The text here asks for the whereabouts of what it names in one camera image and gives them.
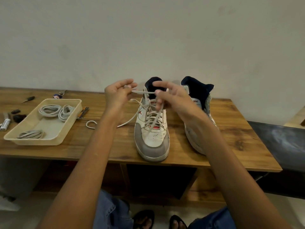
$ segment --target hand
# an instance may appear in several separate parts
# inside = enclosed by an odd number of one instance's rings
[[[165,105],[172,107],[173,110],[177,112],[180,118],[185,122],[185,124],[190,127],[196,124],[194,117],[207,117],[202,109],[200,109],[192,101],[182,86],[168,81],[154,81],[153,86],[169,89],[169,92],[164,92],[161,90],[155,91],[157,96],[157,110],[161,108],[162,102],[165,101]]]
[[[132,98],[132,88],[136,86],[137,83],[133,83],[133,79],[120,80],[107,86],[105,88],[106,108],[104,114],[115,116],[119,122],[123,115],[122,108]]]

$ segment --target floor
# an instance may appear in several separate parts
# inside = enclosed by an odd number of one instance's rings
[[[267,194],[281,215],[295,229],[305,229],[305,200]],[[21,204],[18,212],[0,211],[1,229],[34,229],[54,199],[54,195],[32,195]],[[156,214],[154,229],[167,229],[169,218],[179,215],[187,225],[212,212],[207,208],[162,207],[131,204],[132,213],[152,209]]]

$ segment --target shoelace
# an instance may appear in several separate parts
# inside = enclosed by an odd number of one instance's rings
[[[144,92],[144,91],[136,91],[136,90],[132,90],[132,92],[133,92],[133,93],[136,93],[136,94],[139,94],[139,95],[143,95],[143,94],[155,94],[154,92]],[[148,133],[147,133],[146,135],[150,134],[150,132],[153,130],[153,128],[154,128],[154,126],[155,126],[156,124],[159,124],[160,127],[163,127],[163,125],[162,125],[162,122],[163,122],[163,121],[160,121],[160,120],[159,120],[159,122],[157,122],[157,121],[158,121],[158,119],[159,119],[161,113],[163,112],[164,103],[161,104],[161,108],[160,108],[159,111],[151,111],[151,106],[150,106],[150,104],[142,104],[140,101],[138,101],[138,100],[136,100],[136,99],[130,99],[130,100],[135,100],[136,102],[139,103],[139,105],[140,105],[143,109],[146,110],[147,115],[149,116],[149,118],[146,120],[144,127],[146,127],[147,125],[149,125],[149,124],[152,122],[152,124],[151,124],[151,126],[150,126],[150,128],[149,128],[149,130],[148,130]],[[125,122],[125,123],[123,123],[123,124],[117,126],[117,128],[119,128],[119,127],[121,127],[121,126],[123,126],[123,125],[129,123],[130,121],[132,121],[132,119],[135,118],[135,116],[139,113],[139,111],[142,110],[142,108],[139,108],[139,109],[137,110],[137,112],[135,113],[135,115],[133,115],[133,117],[132,117],[130,120],[128,120],[127,122]],[[88,128],[95,129],[94,127],[88,126],[89,123],[94,123],[94,124],[96,124],[96,125],[97,125],[97,123],[96,123],[95,121],[88,121],[88,122],[86,123],[86,126],[87,126]]]

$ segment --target black sandal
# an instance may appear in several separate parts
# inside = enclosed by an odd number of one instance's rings
[[[132,219],[135,222],[135,220],[144,219],[145,217],[147,217],[147,219],[152,220],[152,225],[149,228],[149,229],[152,229],[153,223],[155,221],[155,213],[152,210],[142,210],[142,211],[136,213],[135,216]],[[143,226],[145,225],[145,222],[146,222],[146,220],[142,224],[134,223],[133,229],[137,229],[137,228],[143,229]]]
[[[184,223],[184,221],[177,215],[173,215],[170,217],[170,228],[169,229],[172,229],[172,225],[173,225],[173,221],[176,220],[178,223],[179,222],[182,222],[183,225],[185,226],[186,229],[188,229],[188,227],[186,226],[186,224]]]

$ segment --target white wall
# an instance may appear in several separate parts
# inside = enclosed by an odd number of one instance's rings
[[[0,86],[212,83],[247,120],[304,106],[305,0],[0,0]]]

